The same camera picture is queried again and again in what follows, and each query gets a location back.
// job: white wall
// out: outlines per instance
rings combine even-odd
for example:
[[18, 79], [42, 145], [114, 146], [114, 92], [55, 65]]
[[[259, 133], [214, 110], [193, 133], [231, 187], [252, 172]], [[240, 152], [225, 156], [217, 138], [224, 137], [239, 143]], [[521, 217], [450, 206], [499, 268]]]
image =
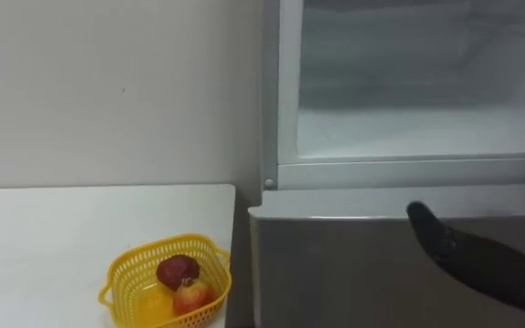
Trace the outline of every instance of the white wall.
[[259, 1], [0, 0], [0, 187], [231, 182], [256, 201]]

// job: apple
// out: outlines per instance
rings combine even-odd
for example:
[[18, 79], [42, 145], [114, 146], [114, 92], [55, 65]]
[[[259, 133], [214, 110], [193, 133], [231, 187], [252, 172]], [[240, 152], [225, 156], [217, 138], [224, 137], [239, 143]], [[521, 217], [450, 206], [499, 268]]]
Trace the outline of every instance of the apple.
[[184, 279], [173, 295], [173, 312], [176, 315], [190, 313], [214, 302], [213, 288], [202, 279]]
[[173, 255], [160, 262], [156, 274], [161, 283], [175, 292], [184, 279], [200, 276], [200, 265], [188, 255]]

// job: robotic hand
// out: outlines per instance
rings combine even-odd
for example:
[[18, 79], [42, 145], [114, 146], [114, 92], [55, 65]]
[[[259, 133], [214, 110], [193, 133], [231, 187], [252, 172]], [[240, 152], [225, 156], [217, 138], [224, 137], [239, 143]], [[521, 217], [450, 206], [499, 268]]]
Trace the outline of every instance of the robotic hand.
[[525, 254], [452, 229], [423, 203], [409, 204], [407, 214], [418, 242], [438, 267], [474, 290], [525, 311]]

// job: gray refrigerator panel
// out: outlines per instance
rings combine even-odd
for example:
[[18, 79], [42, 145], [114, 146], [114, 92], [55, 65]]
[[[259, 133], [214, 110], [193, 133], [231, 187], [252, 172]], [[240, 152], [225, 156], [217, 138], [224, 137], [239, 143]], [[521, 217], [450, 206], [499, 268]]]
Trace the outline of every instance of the gray refrigerator panel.
[[525, 252], [525, 186], [282, 192], [251, 210], [258, 327], [525, 328], [524, 312], [437, 268], [403, 214], [422, 200]]

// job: yellow plastic basket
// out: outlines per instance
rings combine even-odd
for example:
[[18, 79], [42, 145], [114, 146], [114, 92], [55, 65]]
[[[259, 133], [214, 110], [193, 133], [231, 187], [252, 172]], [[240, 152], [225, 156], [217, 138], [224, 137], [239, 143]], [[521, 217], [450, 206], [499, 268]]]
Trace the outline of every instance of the yellow plastic basket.
[[[175, 254], [196, 259], [201, 267], [200, 278], [209, 282], [217, 295], [214, 302], [178, 317], [172, 309], [173, 292], [155, 276], [160, 261]], [[113, 261], [98, 301], [108, 307], [118, 328], [201, 328], [220, 310], [230, 291], [229, 266], [230, 254], [217, 248], [206, 236], [185, 234], [155, 241], [127, 251]], [[108, 290], [112, 302], [106, 299]]]

